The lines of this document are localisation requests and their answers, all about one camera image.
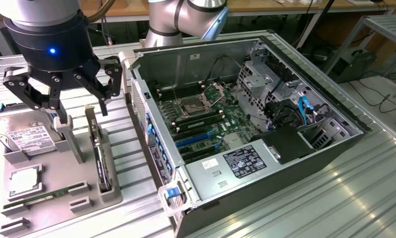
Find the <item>motherboard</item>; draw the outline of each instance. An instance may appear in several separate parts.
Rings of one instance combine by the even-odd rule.
[[[249,142],[257,130],[236,100],[237,90],[210,82],[201,93],[157,102],[172,139],[185,163]]]

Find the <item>green circuit board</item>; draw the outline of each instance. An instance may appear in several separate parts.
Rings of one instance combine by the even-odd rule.
[[[198,130],[201,131],[196,135],[188,136],[180,140],[174,139],[174,142],[181,142],[194,138],[201,134],[208,132],[210,133],[208,139],[177,147],[186,164],[208,157],[210,154],[217,154],[232,149],[232,146],[236,143],[226,143],[224,140],[226,135],[228,137],[232,135],[237,136],[241,140],[238,144],[245,144],[257,134],[257,130],[249,119],[246,119],[245,113],[242,112],[237,103],[234,103],[232,93],[236,92],[222,89],[224,96],[221,99],[218,99],[221,96],[218,89],[220,88],[216,88],[214,86],[209,86],[204,92],[205,100],[213,104],[212,106],[204,105],[204,103],[201,103],[202,97],[200,94],[176,98],[176,100],[157,102],[158,111],[164,118],[165,125],[169,128],[169,133],[173,139],[178,135],[176,128],[172,126],[173,121],[181,121],[182,119],[192,118],[198,115],[206,115],[222,110],[222,117],[217,117],[220,119],[218,122],[200,126]]]

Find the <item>blue pcie slot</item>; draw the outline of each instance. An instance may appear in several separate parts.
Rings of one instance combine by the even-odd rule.
[[[180,146],[185,146],[185,145],[188,145],[188,144],[192,144],[193,142],[197,142],[197,141],[201,141],[201,140],[206,140],[206,139],[210,137],[210,135],[212,135],[212,131],[208,131],[208,132],[206,132],[205,134],[202,134],[202,135],[194,136],[194,137],[192,137],[192,138],[189,138],[189,139],[185,139],[185,140],[177,142],[177,143],[176,143],[176,146],[177,146],[177,147],[180,147]]]

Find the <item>blue led light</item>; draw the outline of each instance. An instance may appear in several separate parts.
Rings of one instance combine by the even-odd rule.
[[[49,49],[49,53],[50,53],[51,55],[54,55],[54,54],[57,53],[57,50],[55,50],[54,48],[50,48],[50,49]]]

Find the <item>workbench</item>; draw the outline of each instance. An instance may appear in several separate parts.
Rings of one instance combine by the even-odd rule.
[[[242,32],[220,35],[220,39],[261,35],[349,108],[372,132],[320,172],[202,228],[189,238],[396,237],[396,132],[276,34],[265,31]],[[197,41],[197,38],[184,40],[185,43]],[[140,47],[138,43],[97,47],[94,54],[105,58]],[[0,58],[0,102],[5,104],[19,102],[1,85],[3,68],[7,66],[25,66],[22,56]],[[106,80],[102,72],[97,78],[100,81]],[[97,104],[97,99],[84,89],[62,92],[61,99],[73,117],[74,134],[85,132],[81,105]],[[102,117],[96,110],[96,118],[109,132],[122,201],[113,207],[33,233],[27,238],[173,237],[133,130],[133,115],[128,114],[122,97],[108,104],[108,111],[108,116]],[[1,150],[0,144],[0,181]]]
[[[385,0],[388,9],[384,7],[385,14],[392,14],[396,9],[396,0]],[[321,3],[312,4],[308,13],[314,14],[302,34],[297,47],[306,40],[308,34],[318,19],[326,0]],[[229,16],[264,16],[264,15],[284,15],[284,14],[304,14],[308,10],[308,5],[301,3],[282,4],[274,0],[229,0]],[[97,10],[97,0],[81,0],[81,10],[85,15],[92,15]],[[362,12],[377,11],[378,6],[353,5],[346,0],[334,0],[328,12]],[[116,0],[114,5],[106,13],[108,22],[128,22],[145,21],[149,19],[149,6],[146,0]],[[0,15],[0,29],[3,27]],[[2,56],[13,55],[13,49],[7,44],[0,31],[0,53]]]

